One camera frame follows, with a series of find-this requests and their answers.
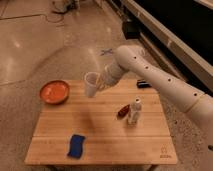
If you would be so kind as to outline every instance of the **small bottle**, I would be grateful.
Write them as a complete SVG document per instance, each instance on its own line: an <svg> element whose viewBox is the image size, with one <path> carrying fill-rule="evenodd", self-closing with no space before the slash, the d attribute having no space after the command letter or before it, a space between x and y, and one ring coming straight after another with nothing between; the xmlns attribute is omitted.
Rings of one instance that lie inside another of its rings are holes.
<svg viewBox="0 0 213 171"><path fill-rule="evenodd" d="M136 98L134 102L130 104L130 111L127 118L128 124L136 124L138 121L138 118L141 113L141 99Z"/></svg>

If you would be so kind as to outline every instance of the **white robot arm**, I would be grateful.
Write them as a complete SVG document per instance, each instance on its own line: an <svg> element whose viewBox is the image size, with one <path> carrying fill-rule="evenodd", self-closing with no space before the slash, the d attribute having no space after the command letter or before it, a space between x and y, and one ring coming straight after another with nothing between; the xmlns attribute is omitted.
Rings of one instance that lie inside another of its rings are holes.
<svg viewBox="0 0 213 171"><path fill-rule="evenodd" d="M201 170L213 170L213 98L151 65L143 58L144 53L144 49L136 45L118 47L115 60L100 75L98 89L116 85L128 71L144 78L206 134Z"/></svg>

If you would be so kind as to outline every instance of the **white cup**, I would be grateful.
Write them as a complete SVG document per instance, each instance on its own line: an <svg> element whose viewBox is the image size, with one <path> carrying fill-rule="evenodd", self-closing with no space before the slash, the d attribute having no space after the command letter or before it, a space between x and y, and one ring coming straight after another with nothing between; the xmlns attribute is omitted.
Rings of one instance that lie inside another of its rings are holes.
<svg viewBox="0 0 213 171"><path fill-rule="evenodd" d="M97 92L96 81L99 77L99 73L97 72L88 72L84 76L85 83L85 95L89 98L94 97Z"/></svg>

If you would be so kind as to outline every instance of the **orange bowl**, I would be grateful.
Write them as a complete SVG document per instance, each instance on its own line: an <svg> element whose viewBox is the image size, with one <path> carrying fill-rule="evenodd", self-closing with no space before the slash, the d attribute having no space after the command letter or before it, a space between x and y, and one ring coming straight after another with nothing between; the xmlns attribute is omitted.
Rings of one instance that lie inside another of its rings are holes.
<svg viewBox="0 0 213 171"><path fill-rule="evenodd" d="M65 81L54 80L45 84L40 90L40 98L48 104L59 104L69 97L70 87Z"/></svg>

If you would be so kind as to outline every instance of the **blue sponge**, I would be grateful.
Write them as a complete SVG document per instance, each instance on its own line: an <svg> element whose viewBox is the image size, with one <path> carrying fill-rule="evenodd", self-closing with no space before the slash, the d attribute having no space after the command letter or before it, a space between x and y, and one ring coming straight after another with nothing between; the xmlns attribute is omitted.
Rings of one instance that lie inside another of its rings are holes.
<svg viewBox="0 0 213 171"><path fill-rule="evenodd" d="M80 158L83 152L84 139L84 136L73 135L70 140L70 151L67 155L74 158Z"/></svg>

